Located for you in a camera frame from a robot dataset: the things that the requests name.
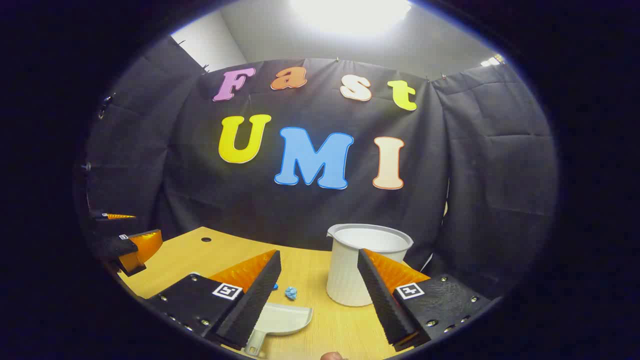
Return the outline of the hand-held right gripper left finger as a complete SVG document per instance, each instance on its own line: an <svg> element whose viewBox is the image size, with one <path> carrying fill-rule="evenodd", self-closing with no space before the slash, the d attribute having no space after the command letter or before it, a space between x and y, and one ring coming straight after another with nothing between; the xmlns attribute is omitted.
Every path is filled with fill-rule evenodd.
<svg viewBox="0 0 640 360"><path fill-rule="evenodd" d="M270 250L209 277L186 275L146 302L197 337L240 350L281 270L280 251Z"/></svg>

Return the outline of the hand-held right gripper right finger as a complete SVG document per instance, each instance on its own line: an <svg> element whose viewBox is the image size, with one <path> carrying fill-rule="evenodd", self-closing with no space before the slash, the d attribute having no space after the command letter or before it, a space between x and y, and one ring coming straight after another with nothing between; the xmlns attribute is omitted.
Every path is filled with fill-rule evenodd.
<svg viewBox="0 0 640 360"><path fill-rule="evenodd" d="M358 251L357 267L387 342L398 352L449 337L494 304L450 274L427 276L366 248Z"/></svg>

